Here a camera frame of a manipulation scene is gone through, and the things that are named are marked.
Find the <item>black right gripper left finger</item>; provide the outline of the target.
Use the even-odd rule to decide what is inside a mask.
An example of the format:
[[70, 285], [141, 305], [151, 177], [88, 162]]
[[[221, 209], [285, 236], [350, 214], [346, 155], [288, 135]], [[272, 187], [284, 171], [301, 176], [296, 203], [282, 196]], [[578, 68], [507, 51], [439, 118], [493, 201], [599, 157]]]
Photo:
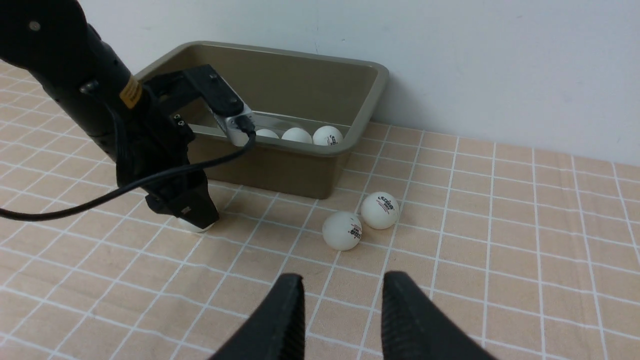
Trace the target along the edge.
[[306, 298], [301, 275], [284, 273], [211, 360], [303, 360]]

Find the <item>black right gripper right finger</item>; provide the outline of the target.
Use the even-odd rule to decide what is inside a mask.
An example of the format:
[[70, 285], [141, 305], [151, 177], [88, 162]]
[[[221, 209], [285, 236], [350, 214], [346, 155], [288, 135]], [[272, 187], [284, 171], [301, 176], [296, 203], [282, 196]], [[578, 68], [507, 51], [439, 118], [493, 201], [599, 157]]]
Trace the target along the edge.
[[384, 360], [494, 360], [430, 301], [404, 271], [382, 282]]

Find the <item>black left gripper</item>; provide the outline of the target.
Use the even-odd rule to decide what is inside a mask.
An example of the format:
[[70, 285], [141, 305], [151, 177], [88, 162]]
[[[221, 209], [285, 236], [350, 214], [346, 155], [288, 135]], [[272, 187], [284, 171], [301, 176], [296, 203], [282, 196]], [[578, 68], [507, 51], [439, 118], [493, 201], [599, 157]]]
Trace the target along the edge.
[[[115, 116], [116, 184], [124, 188], [170, 169], [189, 166], [188, 146], [195, 133], [180, 114], [147, 114], [137, 120]], [[220, 219], [203, 170], [156, 177], [142, 185], [155, 214], [184, 219], [205, 228]]]

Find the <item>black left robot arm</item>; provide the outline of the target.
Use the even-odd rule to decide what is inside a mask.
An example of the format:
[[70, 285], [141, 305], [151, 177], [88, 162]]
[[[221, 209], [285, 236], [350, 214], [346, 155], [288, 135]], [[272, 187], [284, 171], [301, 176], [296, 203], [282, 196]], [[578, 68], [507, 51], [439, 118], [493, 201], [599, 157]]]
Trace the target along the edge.
[[3, 0], [1, 59], [24, 69], [116, 164], [117, 189], [55, 212], [1, 216], [41, 222], [70, 217], [134, 189], [146, 191], [156, 214], [208, 230], [220, 218], [205, 172], [190, 166], [195, 139], [178, 107], [138, 80], [89, 25], [77, 0]]

